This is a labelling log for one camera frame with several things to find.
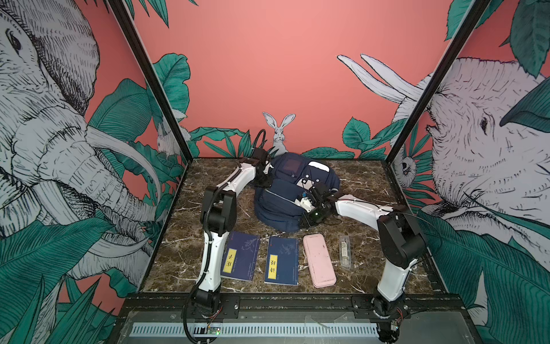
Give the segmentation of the navy blue student backpack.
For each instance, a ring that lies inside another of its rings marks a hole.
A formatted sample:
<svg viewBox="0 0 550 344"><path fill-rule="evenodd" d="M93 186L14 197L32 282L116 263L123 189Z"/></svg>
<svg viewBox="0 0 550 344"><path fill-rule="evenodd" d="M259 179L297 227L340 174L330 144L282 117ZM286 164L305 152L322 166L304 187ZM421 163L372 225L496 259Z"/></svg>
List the navy blue student backpack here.
<svg viewBox="0 0 550 344"><path fill-rule="evenodd" d="M318 183L338 191L340 178L329 166L297 153L284 153L271 163L272 185L257 187L254 195L256 218L279 232L295 233L308 228L306 199L313 202L312 188Z"/></svg>

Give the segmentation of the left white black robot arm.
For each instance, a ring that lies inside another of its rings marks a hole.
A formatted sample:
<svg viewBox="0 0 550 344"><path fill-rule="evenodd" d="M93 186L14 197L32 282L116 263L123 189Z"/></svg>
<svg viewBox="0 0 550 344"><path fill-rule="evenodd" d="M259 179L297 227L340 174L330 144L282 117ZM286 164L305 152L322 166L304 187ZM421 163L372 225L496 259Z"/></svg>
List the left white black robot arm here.
<svg viewBox="0 0 550 344"><path fill-rule="evenodd" d="M221 266L226 240L237 220L237 199L246 186L271 186L271 157L254 148L250 157L238 160L236 169L220 184L206 188L200 221L204 250L201 270L189 295L189 304L204 318L213 318L221 309Z"/></svg>

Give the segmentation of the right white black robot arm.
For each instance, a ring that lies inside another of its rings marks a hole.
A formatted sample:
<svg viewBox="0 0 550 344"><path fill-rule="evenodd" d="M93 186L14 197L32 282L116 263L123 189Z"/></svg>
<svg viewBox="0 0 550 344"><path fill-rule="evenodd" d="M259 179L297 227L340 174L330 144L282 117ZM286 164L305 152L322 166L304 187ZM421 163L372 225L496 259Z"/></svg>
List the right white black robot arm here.
<svg viewBox="0 0 550 344"><path fill-rule="evenodd" d="M374 313L381 319L404 318L405 285L411 269L426 250L426 240L416 216L405 206L381 206L351 194L329 190L318 183L294 201L305 213L300 226L310 228L335 214L354 219L378 231L385 257L382 277L373 294Z"/></svg>

